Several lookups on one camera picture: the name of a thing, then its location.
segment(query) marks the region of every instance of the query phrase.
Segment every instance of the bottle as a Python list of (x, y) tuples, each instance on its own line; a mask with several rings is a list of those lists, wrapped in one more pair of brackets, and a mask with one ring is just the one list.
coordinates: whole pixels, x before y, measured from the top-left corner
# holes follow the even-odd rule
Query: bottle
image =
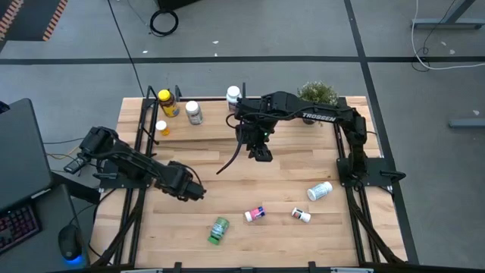
[(168, 129), (167, 122), (165, 121), (157, 121), (155, 129), (157, 129), (162, 136), (167, 136), (170, 133), (170, 129)]
[(237, 86), (229, 86), (227, 89), (226, 100), (229, 111), (236, 110), (237, 98), (243, 97)]
[(254, 220), (261, 218), (265, 215), (266, 215), (266, 211), (264, 210), (264, 208), (262, 206), (244, 213), (244, 216), (246, 217), (246, 220), (248, 222), (254, 221)]
[(301, 209), (294, 208), (291, 212), (291, 216), (300, 219), (305, 223), (310, 222), (311, 215), (309, 213), (303, 212)]
[(175, 96), (167, 89), (158, 92), (158, 101), (167, 117), (173, 118), (179, 114), (179, 107), (175, 101)]
[(311, 189), (308, 189), (306, 193), (308, 194), (308, 198), (311, 201), (316, 201), (317, 199), (326, 196), (332, 190), (332, 184), (327, 181), (324, 183), (320, 183), (317, 186), (312, 187)]
[(192, 125), (202, 123), (202, 110), (196, 101), (189, 101), (185, 104), (185, 112)]
[(222, 217), (217, 218), (216, 222), (214, 223), (214, 226), (212, 227), (211, 236), (209, 236), (207, 240), (213, 243), (214, 245), (218, 245), (219, 242), (222, 240), (222, 237), (226, 233), (228, 227), (229, 227), (228, 220)]

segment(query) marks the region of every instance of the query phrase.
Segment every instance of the computer mouse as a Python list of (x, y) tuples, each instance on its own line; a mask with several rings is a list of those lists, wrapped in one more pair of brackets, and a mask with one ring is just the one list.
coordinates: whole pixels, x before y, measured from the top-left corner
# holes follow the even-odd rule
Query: computer mouse
[(69, 224), (59, 231), (58, 235), (59, 250), (61, 255), (67, 260), (72, 261), (81, 255), (83, 248), (81, 247), (81, 236), (79, 229)]

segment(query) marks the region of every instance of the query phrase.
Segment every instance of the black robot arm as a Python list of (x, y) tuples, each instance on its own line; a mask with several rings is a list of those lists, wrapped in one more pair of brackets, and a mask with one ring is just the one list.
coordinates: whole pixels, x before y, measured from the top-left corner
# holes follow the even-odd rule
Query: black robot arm
[(367, 141), (365, 118), (355, 108), (347, 105), (329, 105), (304, 101), (297, 96), (278, 91), (260, 99), (239, 99), (234, 117), (237, 139), (246, 144), (249, 157), (256, 161), (270, 162), (271, 151), (266, 146), (278, 121), (305, 118), (337, 123), (343, 129), (350, 145), (350, 173), (355, 177), (366, 174), (364, 144)]
[[(153, 180), (155, 187), (180, 200), (204, 198), (204, 188), (192, 180), (192, 173), (185, 165), (179, 162), (163, 165), (131, 149), (112, 129), (92, 127), (79, 147), (81, 152), (77, 154), (76, 160), (84, 162), (89, 162), (91, 159), (99, 162), (109, 160), (118, 166), (118, 172), (121, 175), (134, 181)], [(64, 170), (70, 173), (77, 171), (69, 168), (69, 165)]]

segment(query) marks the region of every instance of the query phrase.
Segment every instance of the floor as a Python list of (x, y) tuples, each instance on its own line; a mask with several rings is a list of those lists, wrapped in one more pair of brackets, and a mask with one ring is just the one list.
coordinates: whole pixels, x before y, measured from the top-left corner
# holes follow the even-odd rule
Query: floor
[[(418, 17), (442, 17), (451, 2), (421, 1)], [(377, 96), (380, 108), (374, 100), (372, 110), (381, 112), (396, 167), (408, 175), (402, 191), (420, 263), (485, 268), (485, 133), (447, 127), (449, 118), (483, 118), (485, 67), (420, 73), (400, 62), (405, 58), (397, 57), (413, 56), (414, 1), (202, 0), (179, 9), (179, 29), (164, 38), (150, 35), (143, 23), (156, 10), (153, 1), (130, 0), (139, 17), (127, 0), (111, 3), (144, 89), (178, 85), (184, 96), (223, 96), (229, 85), (246, 82), (249, 95), (262, 95), (324, 80), (342, 96)], [(475, 2), (464, 17), (485, 17), (485, 2)], [(418, 47), (426, 35), (415, 33)], [(484, 43), (485, 30), (437, 30), (428, 55), (450, 61), (434, 67), (470, 64), (458, 56), (485, 56)], [(44, 141), (115, 127), (122, 98), (136, 96), (138, 83), (106, 0), (70, 0), (51, 40), (9, 41), (0, 52), (1, 100), (32, 99)], [(60, 170), (67, 161), (50, 163)], [(95, 187), (92, 172), (73, 179)]]

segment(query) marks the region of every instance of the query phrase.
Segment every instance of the green plant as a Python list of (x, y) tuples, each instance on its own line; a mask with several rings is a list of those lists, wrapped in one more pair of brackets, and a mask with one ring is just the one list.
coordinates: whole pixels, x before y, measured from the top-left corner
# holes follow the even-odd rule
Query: green plant
[(328, 103), (336, 105), (338, 95), (332, 86), (327, 86), (324, 82), (306, 83), (297, 92), (298, 97), (308, 102)]

